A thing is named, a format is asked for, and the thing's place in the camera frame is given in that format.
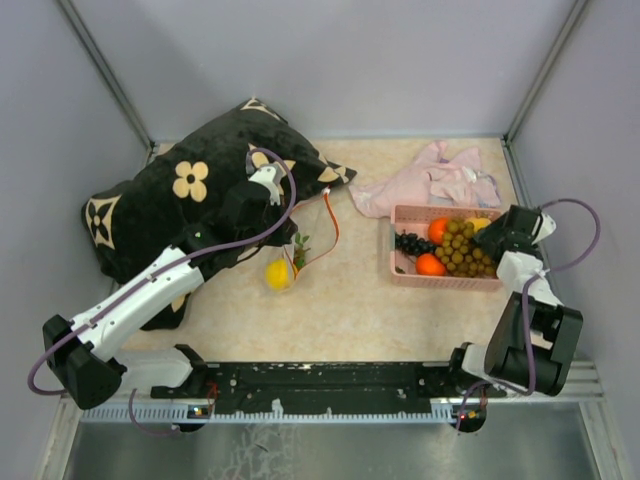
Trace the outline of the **clear zip top bag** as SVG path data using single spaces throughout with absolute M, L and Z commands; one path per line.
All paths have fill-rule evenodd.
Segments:
M 296 231 L 288 243 L 269 254 L 265 264 L 264 281 L 270 291 L 291 289 L 302 273 L 335 250 L 341 232 L 331 200 L 331 189 L 326 187 L 294 207 L 290 219 Z

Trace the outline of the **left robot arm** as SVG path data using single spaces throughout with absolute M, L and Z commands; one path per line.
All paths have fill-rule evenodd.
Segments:
M 273 183 L 246 180 L 232 187 L 216 214 L 187 225 L 141 273 L 98 305 L 70 320 L 60 315 L 43 327 L 47 365 L 82 410 L 109 400 L 125 378 L 145 361 L 126 360 L 119 351 L 129 337 L 175 299 L 231 268 L 249 247 L 284 244 L 297 196 L 276 199 Z

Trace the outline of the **brown longan bunch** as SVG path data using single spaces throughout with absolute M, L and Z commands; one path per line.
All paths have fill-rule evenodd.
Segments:
M 445 273 L 454 277 L 495 279 L 495 262 L 473 239 L 475 226 L 460 219 L 445 219 L 434 255 Z

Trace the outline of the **yellow lemon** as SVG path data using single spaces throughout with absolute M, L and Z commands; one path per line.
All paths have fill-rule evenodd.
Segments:
M 284 258 L 274 260 L 265 269 L 265 281 L 274 291 L 284 291 L 292 284 L 289 263 Z

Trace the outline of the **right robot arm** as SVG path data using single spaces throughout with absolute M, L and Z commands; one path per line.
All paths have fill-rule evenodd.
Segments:
M 546 278 L 539 243 L 555 229 L 542 209 L 513 205 L 475 235 L 510 296 L 487 345 L 453 350 L 446 380 L 454 393 L 470 395 L 482 381 L 527 395 L 563 389 L 583 316 L 562 303 Z

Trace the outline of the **red strawberries with leaves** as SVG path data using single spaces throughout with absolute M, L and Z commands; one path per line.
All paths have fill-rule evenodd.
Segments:
M 309 235 L 303 235 L 300 232 L 295 234 L 293 264 L 297 270 L 301 270 L 306 265 L 306 255 L 310 250 L 307 245 L 309 240 Z

